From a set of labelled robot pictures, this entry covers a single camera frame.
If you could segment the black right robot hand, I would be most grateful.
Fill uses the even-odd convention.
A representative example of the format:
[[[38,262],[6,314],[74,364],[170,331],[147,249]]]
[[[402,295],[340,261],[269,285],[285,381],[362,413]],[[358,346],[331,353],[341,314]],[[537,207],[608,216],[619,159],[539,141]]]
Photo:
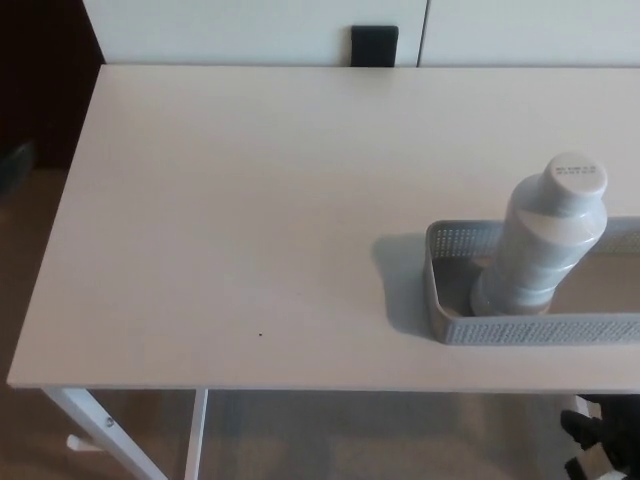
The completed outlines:
[[[600,407],[600,417],[571,410],[560,414],[561,428],[581,452],[564,464],[569,479],[639,478],[639,396],[579,395]]]

